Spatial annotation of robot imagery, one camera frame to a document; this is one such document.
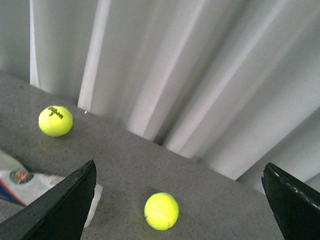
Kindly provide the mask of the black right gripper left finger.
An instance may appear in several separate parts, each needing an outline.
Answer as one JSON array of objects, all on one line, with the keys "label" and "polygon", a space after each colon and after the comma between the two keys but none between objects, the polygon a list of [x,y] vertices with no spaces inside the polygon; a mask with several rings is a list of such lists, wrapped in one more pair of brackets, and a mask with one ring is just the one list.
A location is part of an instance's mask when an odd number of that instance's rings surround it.
[{"label": "black right gripper left finger", "polygon": [[88,161],[0,224],[2,240],[79,240],[95,194],[97,170]]}]

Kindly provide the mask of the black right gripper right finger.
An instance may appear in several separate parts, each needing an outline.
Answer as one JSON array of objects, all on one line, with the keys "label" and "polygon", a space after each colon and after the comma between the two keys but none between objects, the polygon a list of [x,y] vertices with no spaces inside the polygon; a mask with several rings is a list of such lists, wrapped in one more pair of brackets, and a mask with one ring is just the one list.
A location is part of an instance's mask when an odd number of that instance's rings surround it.
[{"label": "black right gripper right finger", "polygon": [[285,240],[320,238],[320,193],[269,162],[262,186]]}]

